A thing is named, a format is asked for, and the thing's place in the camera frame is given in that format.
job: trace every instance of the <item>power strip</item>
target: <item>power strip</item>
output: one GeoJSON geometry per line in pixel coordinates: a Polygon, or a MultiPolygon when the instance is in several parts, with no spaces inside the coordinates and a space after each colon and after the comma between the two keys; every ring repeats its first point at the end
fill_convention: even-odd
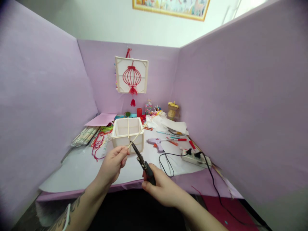
{"type": "MultiPolygon", "coordinates": [[[[208,168],[208,166],[206,165],[204,156],[202,154],[200,155],[200,158],[195,157],[195,153],[192,153],[192,152],[191,152],[191,155],[186,155],[186,156],[185,155],[186,155],[186,150],[183,150],[182,152],[183,160],[189,163],[195,164],[195,165],[199,165],[200,167],[203,167],[203,168],[208,168]]],[[[212,167],[212,162],[209,159],[209,157],[206,157],[206,160],[208,161],[209,167],[212,167]]]]}

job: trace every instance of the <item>left hand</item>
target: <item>left hand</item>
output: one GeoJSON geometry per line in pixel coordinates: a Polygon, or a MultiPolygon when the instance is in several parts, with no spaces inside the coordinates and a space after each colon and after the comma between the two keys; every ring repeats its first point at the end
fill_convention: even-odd
{"type": "Polygon", "coordinates": [[[97,181],[111,185],[117,180],[121,168],[125,166],[129,150],[126,146],[118,146],[112,149],[104,158],[102,166],[96,176],[97,181]]]}

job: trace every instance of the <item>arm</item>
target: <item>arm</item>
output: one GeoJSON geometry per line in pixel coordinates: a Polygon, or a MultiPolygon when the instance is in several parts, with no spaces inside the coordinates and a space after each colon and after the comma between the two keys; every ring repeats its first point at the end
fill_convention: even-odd
{"type": "Polygon", "coordinates": [[[205,210],[193,197],[174,183],[161,169],[149,164],[153,171],[156,186],[146,181],[142,188],[151,194],[162,205],[180,210],[197,231],[227,231],[227,229],[205,210]]]}
{"type": "MultiPolygon", "coordinates": [[[[83,231],[89,228],[111,184],[117,180],[120,169],[125,166],[127,155],[129,155],[129,152],[125,146],[116,147],[106,155],[94,181],[71,204],[66,231],[83,231]]],[[[66,218],[67,208],[49,230],[62,231],[66,223],[66,218]]]]}

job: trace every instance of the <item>black cable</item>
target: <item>black cable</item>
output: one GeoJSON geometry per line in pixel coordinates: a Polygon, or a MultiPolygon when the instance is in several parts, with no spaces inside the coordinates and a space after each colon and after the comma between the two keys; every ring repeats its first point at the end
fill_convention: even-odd
{"type": "MultiPolygon", "coordinates": [[[[188,154],[186,154],[186,155],[176,155],[176,154],[172,154],[172,153],[165,153],[164,150],[163,150],[163,152],[164,152],[164,153],[161,154],[161,155],[159,156],[159,158],[158,158],[159,164],[163,167],[163,170],[164,170],[164,172],[166,173],[166,175],[169,176],[168,173],[166,172],[166,170],[165,170],[163,164],[162,164],[161,161],[160,161],[160,157],[163,156],[163,155],[165,155],[165,156],[166,156],[166,159],[167,159],[167,162],[168,162],[168,165],[171,167],[172,172],[173,172],[172,176],[169,176],[170,178],[172,178],[172,177],[174,177],[174,170],[173,170],[173,167],[172,167],[172,165],[171,165],[171,163],[170,163],[170,161],[169,161],[167,155],[173,155],[173,156],[187,156],[188,154]]],[[[269,228],[269,226],[267,226],[267,225],[266,225],[266,226],[263,226],[263,225],[247,224],[247,223],[241,222],[239,219],[237,219],[237,218],[236,218],[236,217],[235,217],[235,216],[234,216],[234,215],[222,204],[222,202],[221,202],[221,196],[220,196],[220,194],[219,194],[219,192],[218,192],[218,190],[217,190],[217,188],[216,188],[216,186],[215,186],[214,177],[213,177],[212,171],[211,171],[211,169],[210,169],[210,167],[209,167],[209,163],[208,163],[208,161],[207,161],[207,159],[206,159],[206,157],[205,157],[205,154],[204,154],[203,152],[200,152],[200,153],[202,153],[202,155],[204,156],[206,165],[207,165],[207,167],[208,167],[208,170],[210,171],[210,174],[211,174],[211,177],[212,177],[212,181],[213,181],[213,186],[214,186],[214,188],[215,188],[215,190],[216,190],[216,192],[217,192],[217,194],[218,194],[218,198],[219,198],[219,202],[220,202],[221,206],[222,206],[225,210],[227,210],[228,213],[229,213],[235,220],[237,220],[239,223],[241,223],[242,225],[245,225],[245,226],[253,226],[253,227],[264,227],[264,228],[269,228]]]]}
{"type": "Polygon", "coordinates": [[[210,174],[211,174],[211,177],[212,177],[212,180],[213,180],[213,186],[214,186],[214,188],[215,188],[215,190],[216,190],[216,192],[217,192],[217,194],[218,194],[219,202],[220,202],[221,206],[222,206],[225,210],[227,210],[228,213],[229,213],[231,216],[233,216],[233,218],[234,218],[235,220],[237,220],[239,223],[241,223],[242,225],[269,228],[269,226],[267,226],[267,225],[266,225],[266,226],[263,226],[263,225],[247,224],[247,223],[241,222],[239,219],[237,219],[237,218],[236,218],[236,217],[235,217],[235,216],[234,216],[234,215],[222,204],[222,202],[221,202],[221,197],[220,197],[220,194],[219,194],[219,192],[218,192],[218,190],[217,190],[217,188],[216,188],[216,186],[215,186],[214,177],[213,177],[212,171],[211,171],[211,169],[210,169],[210,167],[209,167],[208,161],[206,160],[206,157],[205,157],[204,153],[203,153],[203,152],[200,152],[200,153],[203,154],[204,159],[205,159],[205,162],[206,162],[206,165],[208,166],[208,170],[210,171],[210,174]]]}
{"type": "Polygon", "coordinates": [[[171,169],[172,169],[172,171],[173,171],[173,175],[172,175],[172,176],[169,176],[170,178],[172,178],[172,177],[174,177],[174,170],[173,170],[173,167],[172,167],[172,165],[171,165],[171,163],[170,163],[170,161],[169,161],[167,155],[173,155],[173,156],[187,156],[188,154],[186,154],[186,155],[176,155],[176,154],[172,154],[172,153],[165,153],[164,150],[163,150],[163,152],[164,152],[164,153],[161,154],[161,155],[159,156],[159,158],[158,158],[159,164],[163,167],[163,170],[164,170],[164,172],[166,173],[166,175],[169,176],[168,173],[166,172],[166,170],[165,170],[163,164],[162,164],[161,161],[160,161],[160,157],[163,156],[163,155],[165,155],[165,156],[166,156],[166,159],[167,159],[167,161],[168,161],[168,163],[169,163],[168,165],[171,167],[171,169]]]}

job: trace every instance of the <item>glass jar with beads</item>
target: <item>glass jar with beads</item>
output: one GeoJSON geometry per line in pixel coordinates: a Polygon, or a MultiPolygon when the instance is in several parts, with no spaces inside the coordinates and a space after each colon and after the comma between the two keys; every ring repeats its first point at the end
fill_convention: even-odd
{"type": "Polygon", "coordinates": [[[151,100],[148,99],[148,102],[145,105],[145,115],[151,115],[151,111],[152,111],[152,103],[151,100]]]}

